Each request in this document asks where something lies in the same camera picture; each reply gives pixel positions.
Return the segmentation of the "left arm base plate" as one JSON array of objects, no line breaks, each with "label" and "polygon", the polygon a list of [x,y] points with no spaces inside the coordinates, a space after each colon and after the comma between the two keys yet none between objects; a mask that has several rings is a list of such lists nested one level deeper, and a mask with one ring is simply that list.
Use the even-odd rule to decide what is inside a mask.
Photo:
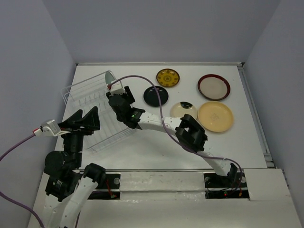
[{"label": "left arm base plate", "polygon": [[89,196],[89,200],[119,200],[120,199],[120,173],[106,173],[105,181],[99,184]]}]

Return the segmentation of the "yellow patterned plate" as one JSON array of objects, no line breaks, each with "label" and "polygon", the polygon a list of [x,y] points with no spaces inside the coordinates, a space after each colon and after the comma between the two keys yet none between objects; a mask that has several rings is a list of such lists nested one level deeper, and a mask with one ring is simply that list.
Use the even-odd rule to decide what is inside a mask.
[{"label": "yellow patterned plate", "polygon": [[177,71],[165,68],[156,74],[157,82],[163,87],[174,87],[180,81],[180,75]]}]

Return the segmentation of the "cream and black plate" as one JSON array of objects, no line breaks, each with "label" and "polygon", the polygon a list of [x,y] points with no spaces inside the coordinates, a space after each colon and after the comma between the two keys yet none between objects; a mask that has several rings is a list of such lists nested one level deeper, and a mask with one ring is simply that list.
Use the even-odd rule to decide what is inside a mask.
[{"label": "cream and black plate", "polygon": [[183,117],[185,114],[189,114],[194,119],[197,119],[198,110],[189,102],[178,102],[174,104],[170,110],[171,117]]}]

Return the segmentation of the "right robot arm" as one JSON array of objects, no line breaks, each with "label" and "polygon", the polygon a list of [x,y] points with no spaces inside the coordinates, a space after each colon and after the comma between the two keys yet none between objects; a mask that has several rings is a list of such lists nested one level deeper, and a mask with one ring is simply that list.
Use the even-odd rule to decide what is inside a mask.
[{"label": "right robot arm", "polygon": [[133,94],[129,87],[119,83],[109,84],[106,94],[110,107],[116,114],[116,119],[127,127],[140,130],[154,130],[167,133],[184,150],[203,158],[219,176],[223,186],[241,183],[242,171],[240,166],[231,159],[223,158],[204,151],[208,140],[205,130],[189,114],[183,117],[161,117],[143,109],[135,108]]}]

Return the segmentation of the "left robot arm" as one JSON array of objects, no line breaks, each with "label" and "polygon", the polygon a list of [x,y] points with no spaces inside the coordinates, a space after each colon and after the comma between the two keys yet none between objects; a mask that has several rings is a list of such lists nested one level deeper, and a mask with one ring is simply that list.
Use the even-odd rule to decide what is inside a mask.
[{"label": "left robot arm", "polygon": [[44,136],[60,136],[63,150],[52,151],[45,157],[44,173],[49,176],[43,222],[47,228],[71,228],[90,194],[105,183],[105,168],[91,163],[84,173],[82,164],[84,136],[100,130],[98,108],[87,114],[79,109],[61,123],[54,120],[41,125]]}]

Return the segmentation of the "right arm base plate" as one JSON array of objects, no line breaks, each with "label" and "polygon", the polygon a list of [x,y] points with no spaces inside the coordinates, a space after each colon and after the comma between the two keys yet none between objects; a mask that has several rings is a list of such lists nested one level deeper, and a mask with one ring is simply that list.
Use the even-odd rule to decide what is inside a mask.
[{"label": "right arm base plate", "polygon": [[241,185],[239,181],[231,183],[227,177],[216,173],[204,173],[206,199],[249,199],[247,180],[242,174]]}]

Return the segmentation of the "black glossy plate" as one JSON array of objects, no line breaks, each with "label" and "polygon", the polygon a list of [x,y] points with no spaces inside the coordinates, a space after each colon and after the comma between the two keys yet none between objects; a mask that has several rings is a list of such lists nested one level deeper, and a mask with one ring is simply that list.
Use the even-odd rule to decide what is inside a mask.
[{"label": "black glossy plate", "polygon": [[[156,89],[157,89],[159,97],[160,97],[161,105],[166,104],[168,99],[169,99],[169,94],[168,94],[167,90],[164,87],[161,87],[161,86],[156,86]],[[151,106],[151,107],[159,107],[160,106],[156,90],[154,89],[153,86],[147,88],[144,91],[143,99],[146,102],[146,104]]]}]

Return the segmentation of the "beige bear plate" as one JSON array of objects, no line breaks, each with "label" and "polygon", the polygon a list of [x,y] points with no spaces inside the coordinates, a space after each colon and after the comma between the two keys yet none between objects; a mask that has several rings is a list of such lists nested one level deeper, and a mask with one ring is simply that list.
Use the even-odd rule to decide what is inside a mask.
[{"label": "beige bear plate", "polygon": [[205,129],[215,133],[222,133],[232,127],[234,116],[230,108],[225,104],[209,101],[198,109],[198,120]]}]

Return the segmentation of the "teal floral plate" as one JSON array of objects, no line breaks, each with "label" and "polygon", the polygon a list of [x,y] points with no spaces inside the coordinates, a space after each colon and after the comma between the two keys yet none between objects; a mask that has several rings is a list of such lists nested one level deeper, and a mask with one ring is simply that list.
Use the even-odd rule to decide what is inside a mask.
[{"label": "teal floral plate", "polygon": [[105,83],[106,83],[107,87],[116,80],[112,71],[106,71],[104,78],[105,78]]}]

